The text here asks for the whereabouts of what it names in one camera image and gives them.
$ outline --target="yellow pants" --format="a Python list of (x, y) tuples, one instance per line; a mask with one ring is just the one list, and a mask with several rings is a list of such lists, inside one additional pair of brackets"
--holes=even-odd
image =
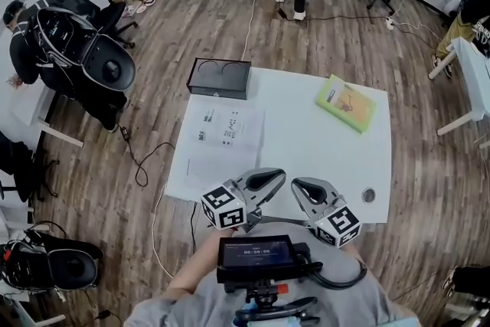
[(456, 19), (452, 21), (449, 30), (437, 47), (436, 56), (439, 59), (443, 59), (449, 54), (447, 47), (451, 44), (451, 40), (457, 37), (464, 38), (467, 41), (473, 41), (473, 38), (475, 38), (475, 33), (472, 31), (472, 24), (463, 24), (461, 14), (458, 14)]

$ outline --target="gray shirt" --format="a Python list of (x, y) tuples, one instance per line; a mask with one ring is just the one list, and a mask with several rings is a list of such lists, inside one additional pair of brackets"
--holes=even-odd
[[(280, 234), (288, 234), (293, 244), (307, 243), (313, 261), (323, 262), (321, 274), (325, 278), (345, 282), (358, 276), (360, 267), (356, 259), (322, 243), (303, 227), (294, 224), (259, 224), (246, 237)], [(321, 318), (320, 325), (367, 327), (403, 318), (379, 283), (369, 274), (345, 290), (324, 289), (308, 279), (301, 282), (288, 280), (285, 283), (288, 283), (289, 293), (279, 296), (285, 302), (309, 296), (318, 298), (318, 303), (309, 309), (309, 313)], [(232, 326), (235, 311), (245, 305), (245, 295), (245, 290), (226, 294), (223, 285), (217, 283), (214, 270), (203, 278), (192, 296), (185, 296), (178, 301), (156, 298), (138, 304), (125, 327)]]

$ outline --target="black box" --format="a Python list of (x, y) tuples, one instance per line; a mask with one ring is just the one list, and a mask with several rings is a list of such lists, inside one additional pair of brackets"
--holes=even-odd
[(249, 61), (196, 57), (186, 84), (191, 94), (246, 100), (249, 72)]

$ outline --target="wooden floor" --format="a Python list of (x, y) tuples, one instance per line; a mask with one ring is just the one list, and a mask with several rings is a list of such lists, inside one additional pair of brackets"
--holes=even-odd
[[(401, 1), (394, 0), (394, 7)], [(158, 0), (138, 17), (139, 30), (129, 31), (136, 43), (131, 53), (137, 78), (131, 106), (120, 121), (129, 127), (137, 158), (160, 142), (176, 143), (189, 98), (185, 81), (195, 57), (241, 57), (252, 2)], [(367, 3), (307, 0), (306, 12), (317, 18), (366, 16)], [(291, 18), (292, 0), (286, 0), (284, 9)], [(369, 15), (386, 13), (380, 3)], [(414, 0), (406, 0), (395, 19), (424, 23), (440, 37), (445, 32), (439, 17)], [(425, 28), (403, 29), (437, 45)], [(392, 299), (426, 280), (398, 299), (424, 325), (435, 323), (445, 303), (440, 283), (451, 267), (490, 261), (490, 203), (485, 167), (474, 144), (476, 127), (468, 124), (436, 136), (439, 127), (469, 110), (461, 72), (456, 65), (452, 80), (441, 74), (429, 81), (432, 52), (411, 34), (388, 31), (382, 18), (285, 21), (274, 0), (256, 0), (245, 52), (255, 67), (322, 77), (334, 73), (388, 92), (393, 146), (389, 220), (367, 226), (355, 243)], [(149, 185), (141, 188), (121, 135), (109, 134), (78, 103), (61, 100), (52, 123), (83, 140), (85, 147), (46, 137), (49, 156), (61, 161), (50, 177), (60, 196), (35, 203), (35, 217), (56, 221), (72, 238), (104, 249), (102, 283), (88, 293), (99, 309), (125, 318), (136, 303), (158, 295), (169, 281), (152, 255), (151, 226), (173, 151), (161, 148), (147, 161)], [(480, 135), (487, 131), (487, 125), (480, 126)], [(164, 197), (158, 207), (156, 249), (173, 273), (191, 255), (192, 206)], [(200, 208), (198, 215), (203, 227)], [(84, 293), (71, 293), (58, 308), (75, 325), (96, 313)], [(102, 325), (119, 322), (112, 318)]]

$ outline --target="person's arm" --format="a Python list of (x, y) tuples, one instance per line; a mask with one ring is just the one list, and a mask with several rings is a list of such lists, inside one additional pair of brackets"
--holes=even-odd
[[(354, 247), (354, 244), (352, 243), (348, 243), (346, 245), (344, 245), (342, 248), (341, 248), (345, 253), (347, 253), (348, 255), (351, 255), (352, 257), (356, 258), (357, 260), (361, 261), (362, 263), (364, 263), (364, 265), (366, 265), (366, 263), (362, 260), (362, 257), (361, 255), (359, 254), (358, 250)], [(382, 287), (382, 285), (379, 283), (379, 281), (377, 280), (377, 278), (373, 275), (373, 273), (371, 272), (371, 269), (367, 269), (367, 274), (368, 276), (370, 276), (373, 280), (377, 281), (381, 290), (383, 290), (383, 293), (387, 296), (384, 288)], [(398, 311), (403, 315), (403, 317), (405, 318), (416, 318), (417, 315), (410, 309), (408, 309), (407, 307), (405, 306), (402, 306), (401, 304), (398, 304), (397, 302), (391, 302), (395, 308), (398, 309)]]
[(178, 271), (162, 297), (177, 300), (193, 294), (200, 281), (217, 266), (220, 239), (231, 237), (233, 233), (233, 229), (214, 231)]
[(22, 82), (32, 85), (39, 77), (39, 67), (29, 52), (29, 47), (20, 34), (12, 38), (10, 43), (10, 58), (17, 75)]

